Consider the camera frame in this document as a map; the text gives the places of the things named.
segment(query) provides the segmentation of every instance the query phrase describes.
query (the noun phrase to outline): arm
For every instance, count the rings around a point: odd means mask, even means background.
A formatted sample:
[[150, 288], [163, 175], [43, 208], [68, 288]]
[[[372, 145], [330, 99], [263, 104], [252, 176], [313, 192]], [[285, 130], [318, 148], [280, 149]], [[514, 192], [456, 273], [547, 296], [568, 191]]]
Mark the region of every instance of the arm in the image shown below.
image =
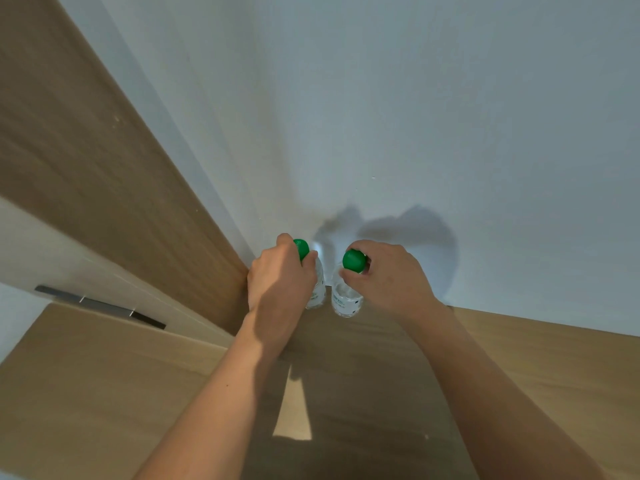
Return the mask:
[[234, 343], [136, 480], [240, 478], [260, 394], [316, 284], [316, 252], [300, 265], [289, 234], [262, 252], [248, 276], [249, 313]]
[[393, 313], [420, 346], [442, 387], [482, 479], [602, 480], [602, 470], [493, 362], [434, 297], [402, 246], [356, 241], [368, 271], [342, 270], [349, 286]]

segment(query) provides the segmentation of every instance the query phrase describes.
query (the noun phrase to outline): plastic water bottle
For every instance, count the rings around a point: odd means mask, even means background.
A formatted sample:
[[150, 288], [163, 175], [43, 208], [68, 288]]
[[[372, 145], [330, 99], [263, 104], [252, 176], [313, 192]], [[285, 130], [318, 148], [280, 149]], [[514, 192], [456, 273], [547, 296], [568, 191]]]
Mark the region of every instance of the plastic water bottle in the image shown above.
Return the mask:
[[350, 249], [342, 258], [342, 266], [336, 266], [333, 274], [333, 286], [331, 291], [331, 305], [333, 311], [341, 317], [352, 317], [358, 313], [362, 307], [364, 298], [360, 293], [351, 288], [340, 277], [340, 268], [350, 269], [356, 273], [361, 273], [367, 265], [367, 257], [358, 250]]
[[[309, 245], [304, 239], [294, 239], [293, 242], [295, 242], [298, 247], [298, 254], [300, 255], [300, 261], [302, 261], [302, 259], [309, 254]], [[309, 298], [307, 302], [306, 309], [310, 310], [311, 308], [322, 306], [324, 298], [326, 298], [324, 269], [322, 268], [320, 258], [316, 258], [316, 286], [314, 286], [314, 290], [311, 292], [311, 298]]]

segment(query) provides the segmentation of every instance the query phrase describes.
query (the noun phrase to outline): person's right hand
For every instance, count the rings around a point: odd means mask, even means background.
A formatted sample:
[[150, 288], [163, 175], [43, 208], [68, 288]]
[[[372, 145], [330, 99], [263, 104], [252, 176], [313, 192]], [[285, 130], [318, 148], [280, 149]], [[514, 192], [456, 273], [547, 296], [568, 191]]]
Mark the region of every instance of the person's right hand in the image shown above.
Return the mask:
[[399, 319], [412, 319], [440, 304], [420, 263], [403, 246], [365, 239], [349, 249], [366, 254], [369, 266], [361, 274], [341, 269], [340, 276], [375, 306]]

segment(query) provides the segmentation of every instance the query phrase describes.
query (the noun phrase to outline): green bottle cap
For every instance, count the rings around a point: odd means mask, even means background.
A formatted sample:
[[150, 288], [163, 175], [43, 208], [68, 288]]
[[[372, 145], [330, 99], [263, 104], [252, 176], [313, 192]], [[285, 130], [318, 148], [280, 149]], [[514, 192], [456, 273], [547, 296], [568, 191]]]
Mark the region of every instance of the green bottle cap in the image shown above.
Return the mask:
[[300, 256], [300, 261], [302, 261], [302, 259], [309, 254], [309, 245], [304, 239], [294, 239], [293, 242], [295, 242], [298, 247], [298, 255]]
[[357, 249], [350, 249], [345, 252], [342, 258], [342, 265], [345, 269], [350, 269], [356, 273], [362, 273], [367, 266], [367, 257]]

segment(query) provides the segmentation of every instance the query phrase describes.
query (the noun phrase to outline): wooden door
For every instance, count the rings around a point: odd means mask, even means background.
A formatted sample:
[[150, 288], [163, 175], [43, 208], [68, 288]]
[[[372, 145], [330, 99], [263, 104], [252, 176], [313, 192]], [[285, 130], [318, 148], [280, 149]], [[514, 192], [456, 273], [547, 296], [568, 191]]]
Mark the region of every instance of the wooden door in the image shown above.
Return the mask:
[[0, 0], [0, 196], [238, 329], [246, 267], [57, 0]]

